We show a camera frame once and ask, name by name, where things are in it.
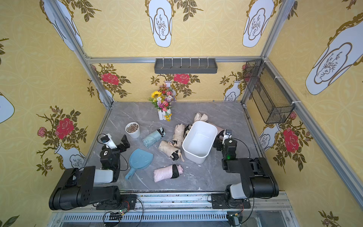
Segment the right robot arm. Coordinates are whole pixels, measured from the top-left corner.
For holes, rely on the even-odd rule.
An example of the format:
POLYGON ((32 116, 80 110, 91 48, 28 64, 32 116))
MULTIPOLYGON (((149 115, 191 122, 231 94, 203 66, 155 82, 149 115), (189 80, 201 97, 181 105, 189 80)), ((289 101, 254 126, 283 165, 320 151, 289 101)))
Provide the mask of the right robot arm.
POLYGON ((223 194, 213 194, 213 209, 250 208, 249 199, 270 199, 279 195, 279 186, 265 158, 238 158, 237 139, 218 135, 213 147, 222 152, 222 168, 240 175, 240 183, 226 186, 223 194))

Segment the white plastic storage box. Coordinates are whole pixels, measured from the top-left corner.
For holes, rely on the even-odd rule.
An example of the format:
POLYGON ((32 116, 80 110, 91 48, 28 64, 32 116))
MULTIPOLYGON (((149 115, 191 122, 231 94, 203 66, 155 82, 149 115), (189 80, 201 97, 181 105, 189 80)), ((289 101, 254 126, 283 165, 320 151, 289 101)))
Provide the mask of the white plastic storage box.
POLYGON ((202 164, 210 153, 217 136, 217 127, 204 121, 196 121, 182 143, 185 157, 202 164))

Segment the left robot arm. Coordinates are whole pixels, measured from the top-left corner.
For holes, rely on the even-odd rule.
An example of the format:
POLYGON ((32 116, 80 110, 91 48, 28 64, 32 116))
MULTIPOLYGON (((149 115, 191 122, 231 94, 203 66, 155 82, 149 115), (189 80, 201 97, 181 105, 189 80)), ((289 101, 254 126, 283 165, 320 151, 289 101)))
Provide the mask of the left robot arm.
POLYGON ((101 138, 100 152, 102 167, 66 169, 49 199, 53 211, 68 211, 92 204, 97 210, 133 210, 136 199, 132 195, 121 195, 118 186, 98 187, 99 184, 115 183, 121 171, 121 153, 130 148, 127 136, 114 145, 109 134, 101 138))

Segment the teal umbrella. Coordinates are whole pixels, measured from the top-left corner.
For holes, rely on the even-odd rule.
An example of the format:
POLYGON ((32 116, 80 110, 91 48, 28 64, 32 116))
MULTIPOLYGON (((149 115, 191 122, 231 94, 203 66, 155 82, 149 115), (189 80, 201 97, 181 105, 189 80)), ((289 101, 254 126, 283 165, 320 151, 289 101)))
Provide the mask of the teal umbrella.
POLYGON ((146 138, 143 139, 143 144, 145 147, 149 148, 157 141, 161 140, 165 136, 165 130, 163 127, 160 127, 156 131, 149 134, 146 138))

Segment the cream umbrella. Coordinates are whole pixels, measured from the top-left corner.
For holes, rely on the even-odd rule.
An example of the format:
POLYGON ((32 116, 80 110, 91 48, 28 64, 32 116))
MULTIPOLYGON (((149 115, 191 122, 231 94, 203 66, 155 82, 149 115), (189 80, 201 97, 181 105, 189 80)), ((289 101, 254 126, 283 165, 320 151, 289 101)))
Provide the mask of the cream umbrella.
POLYGON ((172 143, 174 147, 180 148, 182 146, 182 142, 184 140, 184 124, 178 124, 175 127, 175 132, 172 138, 172 143))

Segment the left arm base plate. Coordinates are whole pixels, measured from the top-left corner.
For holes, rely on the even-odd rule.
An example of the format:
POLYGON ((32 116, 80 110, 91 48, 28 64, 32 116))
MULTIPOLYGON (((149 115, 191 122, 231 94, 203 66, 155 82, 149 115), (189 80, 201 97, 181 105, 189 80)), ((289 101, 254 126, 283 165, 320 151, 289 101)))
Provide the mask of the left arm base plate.
POLYGON ((99 202, 95 205, 97 210, 134 210, 137 202, 136 194, 122 194, 120 197, 111 201, 99 202))

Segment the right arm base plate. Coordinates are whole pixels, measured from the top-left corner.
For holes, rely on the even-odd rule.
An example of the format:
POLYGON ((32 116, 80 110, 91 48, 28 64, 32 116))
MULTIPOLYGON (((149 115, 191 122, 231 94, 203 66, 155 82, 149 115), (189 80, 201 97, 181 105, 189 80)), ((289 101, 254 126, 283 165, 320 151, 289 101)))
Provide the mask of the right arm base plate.
POLYGON ((250 209, 251 204, 248 199, 233 199, 225 194, 211 194, 208 202, 212 204, 212 208, 217 209, 250 209))

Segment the pink umbrella front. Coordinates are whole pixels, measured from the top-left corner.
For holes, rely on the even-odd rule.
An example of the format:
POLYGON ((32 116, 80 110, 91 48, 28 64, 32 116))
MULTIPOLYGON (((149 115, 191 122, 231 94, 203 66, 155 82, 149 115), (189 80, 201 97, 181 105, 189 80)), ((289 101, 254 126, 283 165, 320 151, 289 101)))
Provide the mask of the pink umbrella front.
POLYGON ((183 174, 181 165, 170 165, 167 167, 154 170, 154 182, 159 182, 165 179, 175 179, 183 174))

